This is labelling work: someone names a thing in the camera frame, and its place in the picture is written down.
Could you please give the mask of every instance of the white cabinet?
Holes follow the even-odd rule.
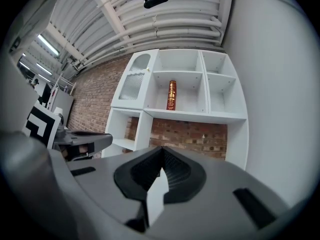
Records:
[[[175,111],[166,110],[170,81],[176,81]],[[102,157],[122,148],[149,146],[153,118],[228,124],[226,160],[244,169],[249,124],[237,72],[225,53],[170,49],[135,53],[114,94],[106,133],[113,144]],[[125,139],[128,117],[139,117],[135,141]]]

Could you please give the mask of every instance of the ceiling light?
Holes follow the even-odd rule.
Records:
[[[42,69],[43,71],[45,71],[46,73],[48,73],[50,76],[52,75],[52,73],[49,70],[46,70],[43,66],[41,66],[39,63],[36,64],[40,69]]]
[[[41,34],[38,35],[38,38],[55,54],[59,55],[59,52],[56,48],[54,48]]]
[[[24,66],[27,70],[30,70],[30,68],[28,68],[25,64],[23,64],[21,61],[19,61],[19,63]]]
[[[42,77],[44,80],[47,80],[49,83],[51,83],[50,80],[46,79],[44,76],[42,76],[42,75],[40,75],[40,74],[39,74],[39,77]]]

